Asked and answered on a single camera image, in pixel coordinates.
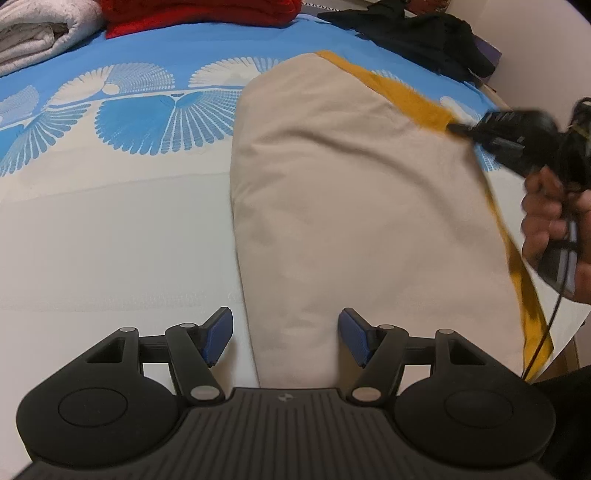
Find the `person right hand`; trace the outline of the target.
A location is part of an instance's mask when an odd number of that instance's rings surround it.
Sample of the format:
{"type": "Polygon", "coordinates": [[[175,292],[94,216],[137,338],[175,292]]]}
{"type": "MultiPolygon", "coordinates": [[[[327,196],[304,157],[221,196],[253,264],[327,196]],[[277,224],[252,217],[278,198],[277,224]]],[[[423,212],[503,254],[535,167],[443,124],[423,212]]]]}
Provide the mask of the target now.
{"type": "Polygon", "coordinates": [[[569,299],[590,304],[590,191],[568,193],[548,167],[529,175],[524,187],[522,210],[525,217],[521,224],[525,236],[524,259],[538,269],[548,244],[566,237],[566,217],[573,218],[577,222],[579,253],[575,291],[569,299]]]}

